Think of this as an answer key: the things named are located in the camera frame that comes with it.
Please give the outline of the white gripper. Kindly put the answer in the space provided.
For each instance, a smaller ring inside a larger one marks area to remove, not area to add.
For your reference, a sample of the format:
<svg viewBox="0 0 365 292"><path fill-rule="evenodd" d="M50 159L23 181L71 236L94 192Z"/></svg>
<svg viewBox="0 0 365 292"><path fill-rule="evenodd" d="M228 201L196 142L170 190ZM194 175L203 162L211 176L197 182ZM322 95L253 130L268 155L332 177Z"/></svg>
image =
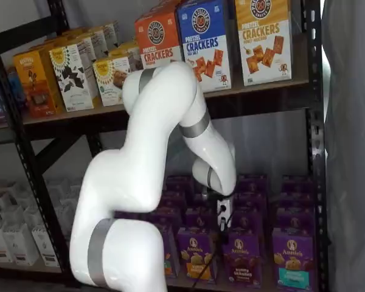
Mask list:
<svg viewBox="0 0 365 292"><path fill-rule="evenodd" d="M222 197L217 201L217 222L220 231L222 232L222 244L229 243L229 234L231 229L232 214L233 214L233 199L231 196ZM219 244L221 242L221 232L212 231L212 242Z"/></svg>

